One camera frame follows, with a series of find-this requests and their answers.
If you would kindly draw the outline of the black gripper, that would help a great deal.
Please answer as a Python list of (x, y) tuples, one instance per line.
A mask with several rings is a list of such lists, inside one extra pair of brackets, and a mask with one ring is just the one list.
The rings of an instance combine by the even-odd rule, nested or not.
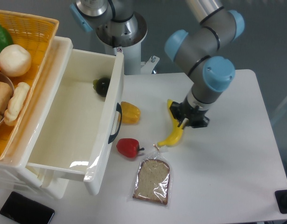
[(198, 105), (191, 106), (187, 100), (177, 103), (173, 102), (170, 110), (175, 119), (178, 120), (178, 128), (184, 129), (187, 126), (192, 128), (207, 127), (210, 119), (205, 116), (207, 110), (201, 110)]

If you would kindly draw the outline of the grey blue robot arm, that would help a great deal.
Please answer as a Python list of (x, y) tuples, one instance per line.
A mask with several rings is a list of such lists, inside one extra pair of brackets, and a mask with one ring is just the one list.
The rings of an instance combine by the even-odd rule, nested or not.
[[(225, 10), (218, 0), (189, 0), (187, 5), (201, 25), (194, 35), (175, 31), (164, 50), (192, 81), (193, 86), (181, 103), (169, 110), (179, 127), (206, 127), (206, 112), (228, 88), (235, 76), (234, 65), (216, 56), (223, 46), (234, 41), (245, 29), (240, 13)], [(86, 32), (95, 31), (110, 55), (123, 53), (125, 74), (137, 75), (141, 66), (141, 42), (147, 35), (145, 19), (135, 12), (131, 0), (75, 0), (70, 11)]]

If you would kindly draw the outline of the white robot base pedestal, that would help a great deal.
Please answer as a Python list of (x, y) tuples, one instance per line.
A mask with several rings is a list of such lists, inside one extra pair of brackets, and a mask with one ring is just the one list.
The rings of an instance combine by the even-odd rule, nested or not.
[(139, 13), (134, 12), (127, 21), (109, 21), (96, 28), (96, 34), (106, 54), (124, 54), (126, 75), (156, 73), (159, 57), (152, 55), (146, 62), (141, 60), (141, 43), (147, 35), (147, 23)]

